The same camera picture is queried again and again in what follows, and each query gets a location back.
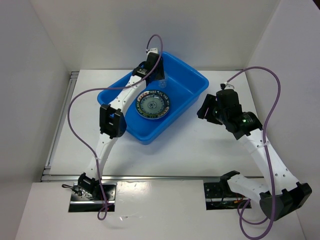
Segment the clear plastic cup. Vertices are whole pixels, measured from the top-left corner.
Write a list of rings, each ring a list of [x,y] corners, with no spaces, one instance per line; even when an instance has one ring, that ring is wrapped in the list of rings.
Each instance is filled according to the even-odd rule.
[[[164,89],[167,87],[167,80],[166,79],[161,79],[158,81],[158,86],[161,88],[161,89]]]

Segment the blue floral pattern plate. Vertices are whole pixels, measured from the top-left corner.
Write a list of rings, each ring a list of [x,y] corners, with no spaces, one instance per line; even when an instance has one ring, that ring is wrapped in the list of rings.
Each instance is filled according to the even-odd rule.
[[[160,118],[167,107],[165,98],[156,93],[142,94],[136,101],[136,110],[145,118]]]

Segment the white plate dark teal rim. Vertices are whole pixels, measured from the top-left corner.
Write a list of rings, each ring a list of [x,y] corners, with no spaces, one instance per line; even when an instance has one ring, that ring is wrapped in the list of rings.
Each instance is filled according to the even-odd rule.
[[[139,114],[139,115],[142,116],[142,117],[145,118],[145,119],[160,119],[160,118],[164,117],[164,116],[169,112],[169,110],[170,110],[170,108],[171,108],[171,101],[170,101],[170,98],[168,97],[168,95],[167,95],[166,93],[164,93],[163,91],[160,91],[160,90],[147,90],[147,91],[142,92],[139,96],[141,96],[141,95],[146,95],[146,94],[158,94],[158,95],[164,97],[165,100],[166,100],[167,103],[168,103],[168,107],[167,107],[167,109],[166,109],[166,111],[165,111],[165,114],[162,115],[162,116],[159,117],[159,118],[147,118],[147,117],[144,117],[144,116],[142,116],[142,115],[140,115],[140,114]]]

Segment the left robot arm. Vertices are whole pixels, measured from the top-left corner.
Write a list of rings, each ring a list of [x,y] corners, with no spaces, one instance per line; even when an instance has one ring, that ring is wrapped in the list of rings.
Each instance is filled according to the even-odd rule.
[[[127,129],[125,115],[130,105],[149,83],[164,78],[163,58],[157,48],[152,48],[146,52],[146,61],[132,71],[125,88],[110,103],[100,106],[98,144],[92,160],[77,183],[87,199],[94,200],[101,196],[103,188],[99,181],[112,147]]]

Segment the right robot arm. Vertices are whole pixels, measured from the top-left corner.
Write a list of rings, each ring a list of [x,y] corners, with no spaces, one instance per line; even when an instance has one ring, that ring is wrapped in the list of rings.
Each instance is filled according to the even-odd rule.
[[[197,112],[200,119],[225,126],[253,158],[265,183],[245,177],[238,171],[230,171],[220,177],[219,191],[225,197],[241,194],[259,204],[264,215],[277,221],[299,209],[309,198],[312,189],[308,183],[300,183],[283,163],[268,138],[258,117],[251,111],[243,111],[239,95],[233,89],[207,94]]]

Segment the blue plastic bin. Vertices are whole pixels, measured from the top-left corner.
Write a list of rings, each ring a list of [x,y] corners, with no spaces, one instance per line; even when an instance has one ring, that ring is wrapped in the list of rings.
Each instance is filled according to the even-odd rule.
[[[126,132],[141,144],[148,145],[180,117],[207,89],[209,81],[197,70],[168,52],[162,53],[166,87],[161,88],[158,81],[153,81],[146,91],[157,90],[168,96],[168,113],[158,119],[140,115],[133,101],[125,114]]]

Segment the aluminium left rail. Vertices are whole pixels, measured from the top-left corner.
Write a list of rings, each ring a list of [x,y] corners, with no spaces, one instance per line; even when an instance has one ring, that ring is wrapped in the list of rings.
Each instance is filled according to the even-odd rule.
[[[50,149],[47,155],[47,159],[46,159],[46,163],[44,165],[44,169],[42,172],[42,176],[44,175],[49,175],[50,174],[50,169],[53,163],[53,160],[55,158],[55,153],[57,150],[57,146],[59,143],[59,139],[61,136],[61,132],[65,123],[65,118],[67,115],[67,111],[68,111],[68,106],[70,104],[75,86],[76,86],[76,82],[79,76],[79,71],[72,71],[69,77],[69,81],[68,81],[68,86],[64,95],[64,99],[63,99],[63,103],[62,103],[62,107],[60,110],[60,114],[59,114],[59,118],[58,118],[58,122],[55,128],[55,132],[53,135],[53,139],[51,141],[51,145],[50,145]]]

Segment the aluminium rail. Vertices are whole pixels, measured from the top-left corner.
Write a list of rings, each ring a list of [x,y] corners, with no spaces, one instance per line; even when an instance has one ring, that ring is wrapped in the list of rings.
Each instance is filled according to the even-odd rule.
[[[79,71],[72,71],[69,77],[69,81],[68,81],[68,86],[64,95],[64,99],[63,99],[63,103],[62,103],[62,107],[60,110],[60,114],[59,114],[59,118],[58,118],[58,122],[55,128],[55,132],[53,135],[53,139],[51,141],[51,145],[50,145],[50,149],[47,155],[47,159],[46,159],[46,163],[44,165],[44,169],[42,172],[42,176],[44,175],[49,175],[50,174],[50,169],[53,163],[53,160],[55,158],[55,153],[57,150],[57,146],[59,143],[59,139],[61,136],[61,132],[65,123],[65,118],[67,115],[67,111],[68,111],[68,106],[70,104],[75,86],[76,86],[76,82],[79,76]]]
[[[45,174],[41,177],[42,182],[77,182],[79,176],[77,175],[49,175]],[[187,181],[187,180],[219,180],[219,176],[129,176],[129,175],[106,175],[102,177],[103,182],[107,181],[125,181],[125,182],[139,182],[139,181]]]

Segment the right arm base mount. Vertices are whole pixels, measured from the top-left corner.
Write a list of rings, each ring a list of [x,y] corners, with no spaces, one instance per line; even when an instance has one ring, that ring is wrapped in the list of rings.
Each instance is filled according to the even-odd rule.
[[[207,211],[237,209],[248,199],[239,193],[226,195],[218,182],[204,182],[204,197]]]

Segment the aluminium front rail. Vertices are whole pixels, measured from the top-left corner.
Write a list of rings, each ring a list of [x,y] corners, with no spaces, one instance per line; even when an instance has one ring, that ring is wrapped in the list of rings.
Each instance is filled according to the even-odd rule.
[[[45,174],[41,177],[42,182],[77,182],[79,176],[77,175],[49,175]],[[219,180],[219,176],[129,176],[129,175],[106,175],[102,177],[103,182],[107,181],[125,181],[125,182],[139,182],[139,181],[187,181],[187,180]]]

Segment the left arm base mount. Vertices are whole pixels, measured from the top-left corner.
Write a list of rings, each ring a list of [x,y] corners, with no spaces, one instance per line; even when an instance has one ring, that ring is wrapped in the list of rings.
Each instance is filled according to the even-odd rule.
[[[73,185],[65,184],[64,187],[71,189],[69,213],[97,213],[104,206],[104,198],[100,189],[96,196],[91,196],[80,190],[77,183],[73,183]],[[103,189],[108,201],[107,212],[114,212],[117,184],[115,182],[109,184],[103,183]]]

